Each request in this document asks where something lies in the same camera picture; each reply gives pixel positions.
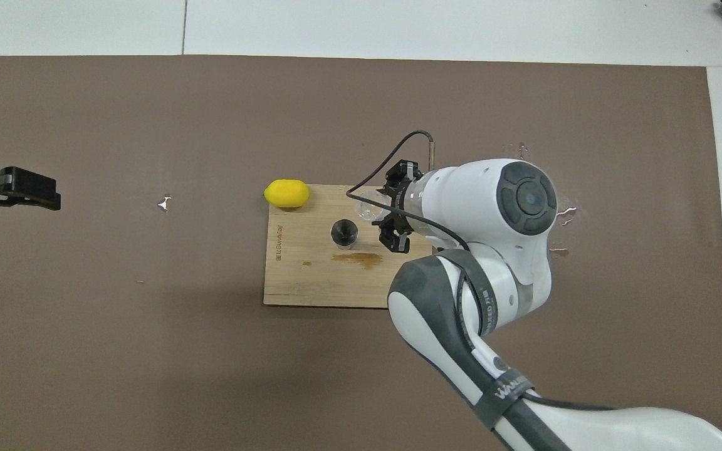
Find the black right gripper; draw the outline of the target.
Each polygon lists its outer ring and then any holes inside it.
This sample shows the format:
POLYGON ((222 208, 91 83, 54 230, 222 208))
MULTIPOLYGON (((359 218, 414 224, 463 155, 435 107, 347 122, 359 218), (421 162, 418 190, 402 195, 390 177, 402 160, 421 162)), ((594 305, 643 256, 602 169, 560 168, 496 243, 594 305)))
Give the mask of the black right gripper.
POLYGON ((392 253, 407 254, 410 251, 410 234, 405 200, 412 183, 424 176, 419 164, 412 160, 399 160, 385 174, 384 194, 394 196, 394 214, 377 221, 379 242, 392 253))

